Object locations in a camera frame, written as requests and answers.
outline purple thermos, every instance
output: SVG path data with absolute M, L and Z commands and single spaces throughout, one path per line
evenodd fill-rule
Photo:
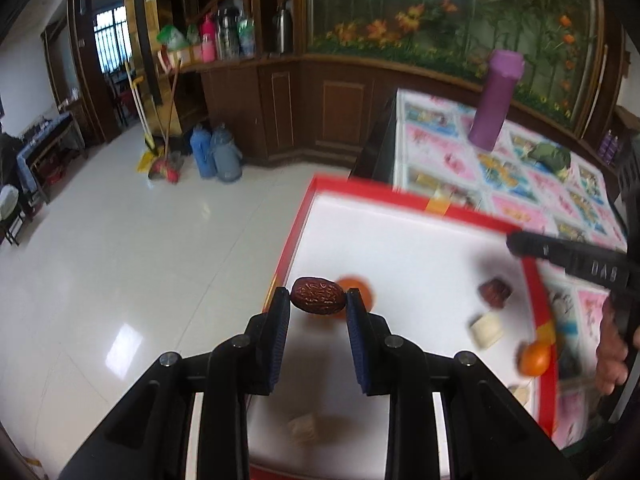
M 490 152 L 498 140 L 509 111 L 516 83 L 524 74 L 524 58 L 519 52 L 494 50 L 480 104 L 469 132 L 469 141 Z

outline red date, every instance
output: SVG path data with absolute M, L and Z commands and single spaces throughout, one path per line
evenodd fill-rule
M 291 303 L 310 314 L 328 316 L 346 305 L 340 285 L 324 278 L 298 278 L 291 287 Z
M 482 299 L 492 308 L 504 308 L 504 302 L 512 293 L 511 287 L 500 278 L 494 278 L 478 287 Z

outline flower mural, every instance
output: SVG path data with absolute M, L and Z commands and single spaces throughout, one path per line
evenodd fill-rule
M 593 65 L 593 0 L 313 0 L 309 50 L 482 82 L 492 50 L 524 55 L 514 97 L 571 127 Z

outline tiled floor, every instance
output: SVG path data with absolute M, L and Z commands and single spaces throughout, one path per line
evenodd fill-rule
M 19 248 L 0 246 L 0 421 L 55 478 L 163 351 L 210 351 L 262 306 L 315 172 L 248 167 L 225 185 L 135 172 L 135 127 L 77 161 Z

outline pink tablecloth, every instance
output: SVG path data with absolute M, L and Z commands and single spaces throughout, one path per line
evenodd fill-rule
M 467 140 L 474 109 L 404 90 L 396 101 L 396 187 L 482 210 L 530 231 L 626 251 L 602 174 L 580 156 L 572 153 L 570 168 L 553 174 L 529 156 L 540 142 L 554 144 L 535 132 L 506 121 L 487 153 Z M 607 291 L 546 262 L 538 267 L 556 318 L 561 396 L 554 441 L 565 447 L 586 429 Z

